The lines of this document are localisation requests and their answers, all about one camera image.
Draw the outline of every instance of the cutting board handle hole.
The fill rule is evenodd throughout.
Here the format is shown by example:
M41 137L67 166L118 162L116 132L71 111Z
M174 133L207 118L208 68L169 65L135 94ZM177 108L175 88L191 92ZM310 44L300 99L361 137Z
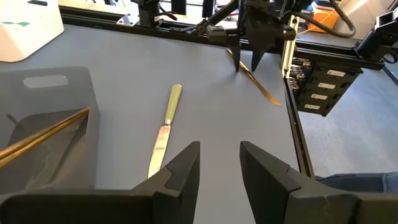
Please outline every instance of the cutting board handle hole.
M28 88L45 88L68 85L68 79L63 75L46 75L42 77L25 78L24 85Z

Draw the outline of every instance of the person's leg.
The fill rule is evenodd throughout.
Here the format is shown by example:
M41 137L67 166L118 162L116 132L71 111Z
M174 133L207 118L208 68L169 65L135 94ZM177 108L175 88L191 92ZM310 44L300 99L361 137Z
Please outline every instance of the person's leg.
M385 174L382 181L385 193L398 194L398 172Z
M317 177L317 181L329 187L357 192L383 192L385 174L335 174Z

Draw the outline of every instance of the black robotic claw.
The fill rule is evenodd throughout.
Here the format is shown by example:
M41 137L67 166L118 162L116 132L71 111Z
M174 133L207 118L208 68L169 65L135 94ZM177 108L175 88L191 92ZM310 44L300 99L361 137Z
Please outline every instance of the black robotic claw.
M397 223L398 195L325 186L250 142L241 142L240 160L257 224Z
M305 4L302 0L294 6L302 8ZM224 30L222 27L213 26L219 23L228 14L239 7L239 19L237 29ZM295 31L284 25L275 14L274 1L271 0L234 0L225 5L208 20L199 23L198 28L192 34L202 35L206 27L206 34L210 42L225 42L233 53L236 71L239 70L240 37L246 36L252 48L253 55L251 69L255 71L262 56L275 46L277 38L294 40Z
M191 224L200 176L200 143L192 142L132 190L53 190L18 195L0 207L0 223Z

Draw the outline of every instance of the gold utensil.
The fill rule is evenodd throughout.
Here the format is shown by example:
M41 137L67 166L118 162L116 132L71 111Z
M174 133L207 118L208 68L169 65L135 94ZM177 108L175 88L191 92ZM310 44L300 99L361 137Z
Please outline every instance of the gold utensil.
M230 56L232 56L232 51L230 49L226 49ZM254 84L260 89L261 93L266 97L268 101L270 101L273 105L275 106L282 106L281 103L278 102L278 100L272 96L262 85L257 81L256 78L254 78L253 74L250 72L250 70L242 63L239 62L239 67L246 73L246 75L254 82Z
M82 116L87 115L89 110L90 110L89 108L83 109L75 113L74 115L70 116L69 118L64 119L63 121L49 128L45 128L7 147L5 150L0 152L0 168L4 167L9 162L16 159L18 156L27 152L29 149L32 149L34 146L42 143L43 141L53 136L54 134L57 134L59 131L71 125Z
M170 131L172 129L172 121L174 119L175 110L177 109L178 100L180 99L182 86L175 84L170 94L169 105L167 106L165 122L159 129L157 134L154 150L150 159L148 178L156 174L162 167L163 158L166 153L167 142L169 141Z

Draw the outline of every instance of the metal bracket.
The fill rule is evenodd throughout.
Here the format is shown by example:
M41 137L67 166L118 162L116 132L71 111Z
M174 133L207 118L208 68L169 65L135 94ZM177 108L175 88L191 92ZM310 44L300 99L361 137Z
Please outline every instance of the metal bracket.
M289 26L293 28L296 33L299 29L299 18L297 16L292 16L289 21ZM284 51L282 53L282 76L284 78L290 77L290 68L293 62L294 48L296 46L296 40L285 41Z
M132 16L130 13L124 15L117 21L117 25L132 27L139 21L139 16Z

